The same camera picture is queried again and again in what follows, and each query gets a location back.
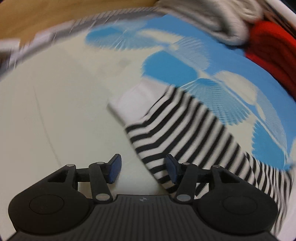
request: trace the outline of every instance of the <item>red fabric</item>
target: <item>red fabric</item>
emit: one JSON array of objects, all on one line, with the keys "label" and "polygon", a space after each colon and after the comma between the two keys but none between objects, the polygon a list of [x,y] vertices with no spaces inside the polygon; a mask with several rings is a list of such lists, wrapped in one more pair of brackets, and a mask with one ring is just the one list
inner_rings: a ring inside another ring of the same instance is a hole
[{"label": "red fabric", "polygon": [[260,21],[245,55],[268,71],[296,100],[296,40],[279,25]]}]

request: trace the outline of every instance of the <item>silver screw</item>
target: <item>silver screw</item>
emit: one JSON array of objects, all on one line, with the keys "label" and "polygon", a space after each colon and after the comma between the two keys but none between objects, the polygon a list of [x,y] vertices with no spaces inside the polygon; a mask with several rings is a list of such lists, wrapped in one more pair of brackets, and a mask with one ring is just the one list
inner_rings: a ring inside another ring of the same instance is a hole
[{"label": "silver screw", "polygon": [[96,195],[96,199],[98,199],[99,201],[107,201],[110,199],[110,195],[108,195],[107,193],[100,193]]},{"label": "silver screw", "polygon": [[191,197],[187,194],[180,194],[177,196],[177,200],[179,200],[180,202],[188,202],[190,201]]}]

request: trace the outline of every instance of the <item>gray cloth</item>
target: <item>gray cloth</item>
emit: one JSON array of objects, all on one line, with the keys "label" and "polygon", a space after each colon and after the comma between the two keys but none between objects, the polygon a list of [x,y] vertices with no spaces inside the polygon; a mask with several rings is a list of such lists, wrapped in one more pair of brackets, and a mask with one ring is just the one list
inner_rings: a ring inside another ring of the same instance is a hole
[{"label": "gray cloth", "polygon": [[246,24],[225,0],[160,0],[156,4],[194,20],[198,28],[227,45],[248,40]]}]

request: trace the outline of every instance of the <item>wooden surface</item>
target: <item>wooden surface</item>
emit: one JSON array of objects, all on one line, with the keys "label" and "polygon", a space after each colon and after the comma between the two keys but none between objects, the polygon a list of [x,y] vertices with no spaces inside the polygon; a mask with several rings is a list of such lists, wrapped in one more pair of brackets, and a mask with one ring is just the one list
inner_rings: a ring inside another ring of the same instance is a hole
[{"label": "wooden surface", "polygon": [[4,0],[0,4],[0,39],[20,38],[21,44],[54,25],[122,8],[149,7],[156,0]]}]

